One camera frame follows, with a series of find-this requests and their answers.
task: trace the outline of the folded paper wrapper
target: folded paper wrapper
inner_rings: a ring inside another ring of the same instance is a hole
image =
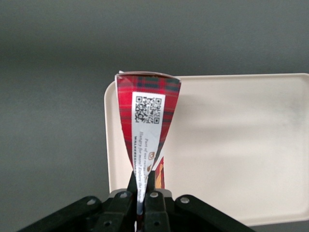
[[[137,214],[141,215],[151,170],[155,170],[156,188],[164,188],[160,152],[173,118],[181,81],[162,73],[122,72],[115,76],[115,82],[123,136],[138,186]]]
[[[248,226],[309,219],[309,75],[181,76],[165,187]],[[110,191],[132,171],[115,83],[105,93]]]

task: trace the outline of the qr code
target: qr code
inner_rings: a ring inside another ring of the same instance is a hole
[[[135,121],[159,124],[161,114],[161,98],[136,97]]]

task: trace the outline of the metal screw head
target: metal screw head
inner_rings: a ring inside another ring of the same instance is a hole
[[[123,192],[120,194],[120,198],[126,198],[127,197],[127,193],[126,192]]]
[[[158,196],[159,196],[159,194],[157,192],[150,193],[150,197],[152,197],[152,198],[156,198]]]
[[[96,202],[95,199],[91,199],[91,200],[89,200],[89,201],[87,202],[87,205],[92,205],[92,204],[94,204],[95,202]]]
[[[188,204],[190,202],[190,200],[188,198],[186,198],[186,197],[181,197],[180,198],[180,202],[184,203],[184,204]]]

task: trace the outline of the white label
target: white label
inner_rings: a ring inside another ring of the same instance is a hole
[[[153,168],[159,147],[164,103],[163,94],[132,93],[132,156],[138,189],[137,213],[139,215],[142,214],[148,175]]]

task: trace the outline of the gray wall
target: gray wall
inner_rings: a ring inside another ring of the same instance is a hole
[[[0,1],[0,231],[108,196],[103,95],[118,70],[309,73],[308,12],[304,0]]]

